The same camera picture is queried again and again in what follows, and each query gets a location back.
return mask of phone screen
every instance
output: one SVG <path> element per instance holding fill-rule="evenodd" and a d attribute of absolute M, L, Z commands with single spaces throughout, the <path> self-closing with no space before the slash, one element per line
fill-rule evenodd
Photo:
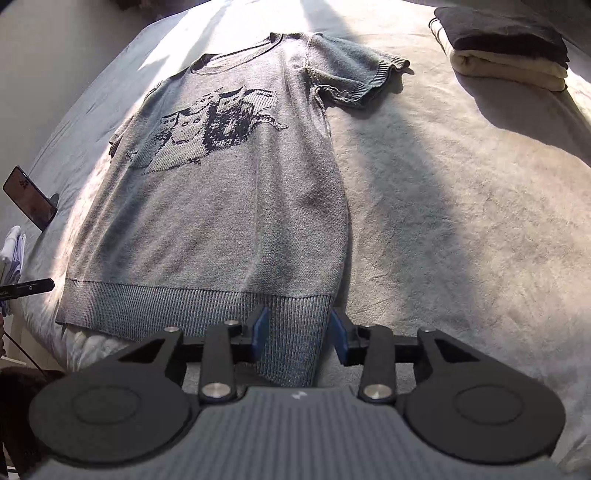
<path fill-rule="evenodd" d="M 57 208 L 25 175 L 21 167 L 14 167 L 4 183 L 4 191 L 41 231 L 47 228 L 57 212 Z"/>

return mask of logo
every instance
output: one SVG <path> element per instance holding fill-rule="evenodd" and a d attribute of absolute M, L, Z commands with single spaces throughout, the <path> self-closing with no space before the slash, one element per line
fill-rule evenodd
<path fill-rule="evenodd" d="M 151 173 L 187 163 L 201 165 L 211 152 L 244 143 L 258 125 L 284 130 L 287 125 L 265 113 L 276 104 L 277 94 L 270 90 L 241 87 L 208 93 L 190 107 L 162 117 L 144 145 L 126 154 L 129 167 Z"/>
<path fill-rule="evenodd" d="M 298 393 L 292 393 L 291 396 L 293 398 L 295 398 L 296 400 L 301 400 L 304 397 L 307 397 L 308 394 L 306 392 L 302 392 L 302 390 L 300 390 Z"/>

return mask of gray knit t-shirt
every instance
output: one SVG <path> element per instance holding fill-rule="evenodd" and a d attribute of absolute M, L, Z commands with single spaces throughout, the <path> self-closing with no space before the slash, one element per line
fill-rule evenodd
<path fill-rule="evenodd" d="M 399 57 L 271 34 L 164 80 L 111 139 L 57 321 L 140 340 L 271 311 L 259 371 L 313 378 L 348 241 L 325 103 L 363 108 Z"/>

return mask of cable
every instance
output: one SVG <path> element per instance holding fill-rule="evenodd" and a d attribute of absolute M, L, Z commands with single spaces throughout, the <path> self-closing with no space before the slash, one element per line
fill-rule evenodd
<path fill-rule="evenodd" d="M 35 366 L 37 367 L 37 369 L 38 369 L 38 370 L 39 370 L 39 371 L 40 371 L 40 372 L 43 374 L 43 376 L 44 376 L 45 378 L 47 378 L 47 375 L 46 375 L 46 373 L 43 371 L 43 369 L 42 369 L 42 368 L 41 368 L 39 365 L 37 365 L 37 362 L 35 362 L 35 360 L 33 360 L 33 359 L 31 358 L 31 356 L 30 356 L 28 353 L 26 353 L 25 349 L 24 349 L 22 346 L 20 346 L 18 343 L 16 343 L 16 342 L 15 342 L 15 341 L 12 339 L 12 337 L 11 337 L 9 334 L 7 334 L 6 332 L 4 332 L 4 335 L 6 335 L 6 336 L 8 337 L 8 339 L 9 339 L 9 340 L 10 340 L 12 343 L 14 343 L 14 344 L 15 344 L 15 345 L 18 347 L 18 349 L 19 349 L 21 352 L 23 352 L 23 353 L 25 354 L 25 356 L 26 356 L 26 357 L 27 357 L 27 358 L 28 358 L 28 359 L 29 359 L 29 360 L 30 360 L 30 361 L 33 363 L 33 365 L 35 365 Z"/>

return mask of bed sheet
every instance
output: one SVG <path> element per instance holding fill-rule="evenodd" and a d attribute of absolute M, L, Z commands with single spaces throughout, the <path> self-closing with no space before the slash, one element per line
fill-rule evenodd
<path fill-rule="evenodd" d="M 508 0 L 495 8 L 529 12 Z M 555 460 L 589 466 L 589 58 L 569 45 L 561 94 L 461 77 L 428 28 L 432 16 L 433 6 L 393 0 L 362 9 L 213 0 L 147 27 L 71 108 L 31 170 L 43 191 L 60 193 L 60 206 L 43 234 L 25 225 L 23 280 L 56 281 L 51 294 L 17 307 L 29 330 L 70 371 L 126 345 L 54 319 L 77 229 L 109 166 L 107 141 L 144 93 L 205 51 L 235 51 L 270 31 L 324 31 L 411 62 L 368 111 L 327 111 L 351 223 L 338 302 L 354 322 L 402 335 L 435 325 L 542 380 L 567 409 Z M 318 385 L 358 376 L 326 349 Z M 401 388 L 411 384 L 403 372 Z"/>

